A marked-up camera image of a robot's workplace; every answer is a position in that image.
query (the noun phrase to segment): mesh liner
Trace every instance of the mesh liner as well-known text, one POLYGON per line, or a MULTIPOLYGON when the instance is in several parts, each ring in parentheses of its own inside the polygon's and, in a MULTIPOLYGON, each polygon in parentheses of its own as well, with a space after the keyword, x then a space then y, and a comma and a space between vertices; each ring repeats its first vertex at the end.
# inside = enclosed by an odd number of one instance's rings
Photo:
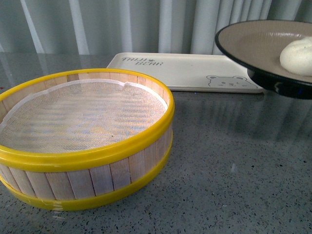
POLYGON ((115 80, 76 80, 31 94, 0 124, 0 144, 34 153, 94 149, 158 121, 167 104, 153 90, 115 80))

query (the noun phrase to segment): bamboo steamer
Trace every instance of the bamboo steamer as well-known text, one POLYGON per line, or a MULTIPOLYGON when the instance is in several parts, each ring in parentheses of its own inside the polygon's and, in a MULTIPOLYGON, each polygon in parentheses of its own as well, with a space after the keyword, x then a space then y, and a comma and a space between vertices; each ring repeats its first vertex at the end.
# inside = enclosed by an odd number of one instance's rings
POLYGON ((44 76, 0 95, 0 121, 23 98, 83 79, 144 85, 167 104, 151 127, 120 142, 69 153, 32 153, 0 145, 0 180, 21 201, 48 210, 73 211, 106 205, 148 184, 163 168, 173 141, 174 100, 159 80, 120 69, 84 69, 44 76))

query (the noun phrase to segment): countertop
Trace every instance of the countertop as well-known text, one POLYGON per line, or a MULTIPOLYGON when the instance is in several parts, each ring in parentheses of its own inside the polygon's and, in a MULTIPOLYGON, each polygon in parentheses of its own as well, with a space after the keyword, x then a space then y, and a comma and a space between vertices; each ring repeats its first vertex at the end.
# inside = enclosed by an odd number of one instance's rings
MULTIPOLYGON (((0 53, 0 92, 113 56, 0 53)), ((0 233, 312 233, 312 100, 173 92, 171 155, 147 186, 76 212, 34 208, 0 184, 0 233)))

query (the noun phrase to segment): steamed bun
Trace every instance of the steamed bun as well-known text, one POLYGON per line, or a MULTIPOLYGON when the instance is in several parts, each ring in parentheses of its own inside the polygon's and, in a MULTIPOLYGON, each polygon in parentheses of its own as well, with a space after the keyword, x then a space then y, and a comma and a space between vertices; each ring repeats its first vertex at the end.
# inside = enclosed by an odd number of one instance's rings
POLYGON ((291 73, 312 76, 312 37, 291 42, 282 51, 281 66, 291 73))

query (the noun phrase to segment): curtain fold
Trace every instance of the curtain fold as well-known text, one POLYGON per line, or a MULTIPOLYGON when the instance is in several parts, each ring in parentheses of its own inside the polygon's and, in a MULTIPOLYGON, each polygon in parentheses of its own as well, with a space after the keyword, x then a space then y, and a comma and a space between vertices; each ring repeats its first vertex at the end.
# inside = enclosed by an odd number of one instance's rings
POLYGON ((0 52, 215 54, 247 20, 312 22, 311 0, 0 0, 0 52))

